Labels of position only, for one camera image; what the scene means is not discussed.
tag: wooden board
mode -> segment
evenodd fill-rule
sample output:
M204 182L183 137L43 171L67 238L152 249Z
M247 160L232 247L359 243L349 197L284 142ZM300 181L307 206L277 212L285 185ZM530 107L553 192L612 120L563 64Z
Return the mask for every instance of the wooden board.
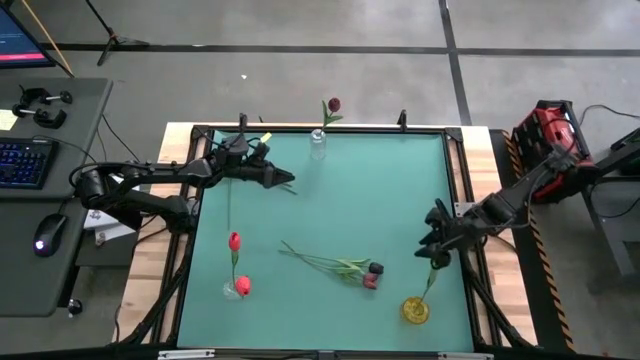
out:
M189 149L189 136L191 129L196 124L217 126L237 125L237 123L168 123L164 139L162 141L158 162L169 163L171 161L177 161L178 163L183 163L186 160ZM255 127L305 126L310 129L320 125L321 124L251 124L251 126ZM332 127L354 126L363 128L389 127L389 125L332 125ZM441 126L420 127L442 128ZM469 167L473 195L476 200L481 200L490 193L498 191L501 188L500 178L498 176L498 170L493 156L489 130L486 127L468 126L462 127L462 134L464 137L465 153L467 156L467 165ZM204 141L201 141L199 144L199 151L197 154L202 154L204 147L203 143ZM456 184L460 184L456 187L460 192L462 189L460 167L457 161L454 161L452 165L454 174L456 175ZM153 185L151 188L152 194L163 197L178 194L179 191L180 185ZM463 192L459 193L460 199L464 198L462 195ZM157 219L140 232L140 237L157 231L163 226L164 221ZM513 237L510 231L502 232L501 236L513 243ZM170 234L165 231L149 238L136 248L125 293L122 299L122 307L118 317L121 338L126 337L131 333L131 331L133 331L157 299L169 248L169 239ZM179 264L182 258L184 243L185 237L181 239L175 267L177 267L177 264ZM533 329L533 321L529 311L529 304L517 255L504 244L491 238L485 246L485 253L493 295L496 302L521 335L529 342L536 344L537 342ZM484 306L477 297L476 303L478 304L483 338L487 343L490 343L486 310L484 310ZM167 306L167 310L165 312L165 321L163 324L161 340L164 340L169 334L171 322L173 320L174 308L175 295Z

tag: gray floor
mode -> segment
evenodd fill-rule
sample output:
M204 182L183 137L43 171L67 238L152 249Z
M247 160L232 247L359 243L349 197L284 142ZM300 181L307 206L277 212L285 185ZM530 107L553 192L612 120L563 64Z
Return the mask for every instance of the gray floor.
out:
M105 36L84 1L29 2L61 43L101 43ZM153 44L299 46L446 46L437 0L95 0L122 35ZM639 49L635 0L450 0L458 47ZM19 1L14 12L44 39ZM344 122L393 123L405 108L411 124L460 124L447 55L65 52L82 77L116 81L107 116L140 157L155 159L169 121L235 120L242 111L265 121L320 118L320 100L338 96ZM569 99L576 112L593 103L640 113L639 57L460 56L474 125L510 129L539 99ZM64 76L58 69L0 74ZM591 112L583 126L602 156L637 127L634 120ZM112 160L127 153L102 129ZM101 156L94 146L93 153ZM536 209L556 282L579 352L640 357L638 291L592 296L588 281L614 268L608 248L574 197ZM76 293L87 313L48 319L0 319L0 352L107 343L126 271L96 270Z

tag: green mat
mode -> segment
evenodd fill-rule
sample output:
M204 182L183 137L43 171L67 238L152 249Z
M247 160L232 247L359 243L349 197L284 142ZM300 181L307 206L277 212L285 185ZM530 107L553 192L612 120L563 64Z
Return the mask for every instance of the green mat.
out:
M309 156L309 134L276 133L268 144L267 158L295 174L298 195L228 179L205 191L178 345L472 351L457 254L427 295L428 322L400 316L429 273L428 260L413 256L428 230L426 213L437 197L451 201L441 137L330 134L321 161ZM231 231L243 240L237 274L252 281L244 300L222 293L231 278ZM307 254L371 258L385 273L377 290L349 287L280 254L281 240Z

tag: keyboard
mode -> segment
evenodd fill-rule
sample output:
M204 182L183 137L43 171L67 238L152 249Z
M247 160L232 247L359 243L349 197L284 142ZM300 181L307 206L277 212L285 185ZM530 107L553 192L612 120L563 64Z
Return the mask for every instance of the keyboard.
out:
M53 140L0 138L0 188L42 189L58 145Z

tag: computer mouse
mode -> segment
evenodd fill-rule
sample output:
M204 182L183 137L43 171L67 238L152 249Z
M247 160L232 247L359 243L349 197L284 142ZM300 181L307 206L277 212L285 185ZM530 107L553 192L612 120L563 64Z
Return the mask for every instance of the computer mouse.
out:
M33 235L33 251L37 256L49 257L56 253L62 240L67 217L58 213L47 215Z

